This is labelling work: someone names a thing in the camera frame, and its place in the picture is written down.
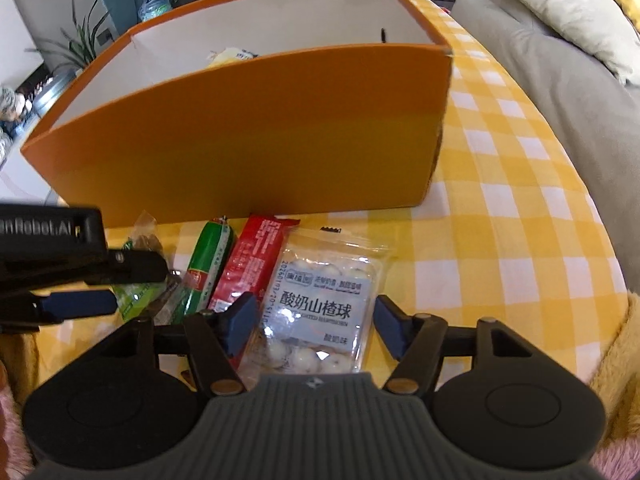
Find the beige couch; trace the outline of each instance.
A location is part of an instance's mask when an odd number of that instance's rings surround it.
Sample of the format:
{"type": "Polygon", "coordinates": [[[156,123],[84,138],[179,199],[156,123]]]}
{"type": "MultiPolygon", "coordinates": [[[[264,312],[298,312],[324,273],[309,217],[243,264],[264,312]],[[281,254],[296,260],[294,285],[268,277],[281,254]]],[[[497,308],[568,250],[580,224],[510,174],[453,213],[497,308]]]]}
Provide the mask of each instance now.
{"type": "Polygon", "coordinates": [[[457,0],[451,14],[544,115],[593,197],[626,286],[640,291],[640,88],[623,87],[517,0],[457,0]]]}

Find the tablecloth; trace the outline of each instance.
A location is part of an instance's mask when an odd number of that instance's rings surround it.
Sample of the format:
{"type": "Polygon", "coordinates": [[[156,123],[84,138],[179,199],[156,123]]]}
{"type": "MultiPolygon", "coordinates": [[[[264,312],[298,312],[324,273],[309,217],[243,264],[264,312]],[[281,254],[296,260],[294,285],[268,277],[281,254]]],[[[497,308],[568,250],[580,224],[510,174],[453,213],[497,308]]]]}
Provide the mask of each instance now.
{"type": "MultiPolygon", "coordinates": [[[[305,215],[301,226],[338,227],[394,248],[383,292],[406,312],[466,326],[494,316],[587,380],[627,306],[593,200],[506,71],[433,2],[411,1],[454,52],[442,150],[427,196],[415,208],[305,215]]],[[[413,76],[429,84],[428,73],[413,76]]],[[[231,224],[239,232],[243,221],[231,224]]],[[[186,267],[203,225],[159,227],[172,266],[186,267]]],[[[127,234],[111,230],[109,242],[120,245],[127,234]]],[[[41,380],[117,323],[113,316],[42,330],[41,380]]],[[[394,365],[373,334],[364,369],[382,384],[394,365]]],[[[465,365],[446,360],[443,377],[465,365]]]]}

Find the orange box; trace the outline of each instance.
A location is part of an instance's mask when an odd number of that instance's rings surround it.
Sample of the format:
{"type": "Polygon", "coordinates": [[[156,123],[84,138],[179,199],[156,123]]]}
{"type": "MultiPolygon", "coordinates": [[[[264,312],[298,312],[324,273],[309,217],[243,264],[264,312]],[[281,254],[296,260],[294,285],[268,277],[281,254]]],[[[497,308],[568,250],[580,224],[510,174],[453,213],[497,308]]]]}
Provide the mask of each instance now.
{"type": "Polygon", "coordinates": [[[201,0],[118,38],[22,152],[107,227],[412,206],[451,65],[409,0],[201,0]],[[206,68],[230,46],[259,57],[206,68]]]}

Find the copper screw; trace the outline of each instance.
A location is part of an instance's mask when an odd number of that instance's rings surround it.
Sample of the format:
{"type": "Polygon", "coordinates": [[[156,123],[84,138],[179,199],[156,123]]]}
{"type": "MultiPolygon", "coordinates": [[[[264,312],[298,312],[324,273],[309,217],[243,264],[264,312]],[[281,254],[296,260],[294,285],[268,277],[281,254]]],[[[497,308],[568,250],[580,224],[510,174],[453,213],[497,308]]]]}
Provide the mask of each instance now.
{"type": "Polygon", "coordinates": [[[220,397],[237,395],[244,390],[244,386],[235,379],[219,379],[211,383],[211,391],[220,397]]]}
{"type": "Polygon", "coordinates": [[[418,391],[418,383],[413,379],[391,379],[386,389],[396,395],[413,395],[418,391]]]}

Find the red snack package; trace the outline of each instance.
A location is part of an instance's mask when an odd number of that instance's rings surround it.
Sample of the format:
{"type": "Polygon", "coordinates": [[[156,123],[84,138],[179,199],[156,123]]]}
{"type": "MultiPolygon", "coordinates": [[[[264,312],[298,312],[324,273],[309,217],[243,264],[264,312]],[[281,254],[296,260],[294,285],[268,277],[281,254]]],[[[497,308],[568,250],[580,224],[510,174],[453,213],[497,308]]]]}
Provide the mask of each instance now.
{"type": "Polygon", "coordinates": [[[224,312],[243,292],[254,293],[261,304],[287,230],[299,223],[300,220],[250,216],[222,271],[208,309],[224,312]]]}

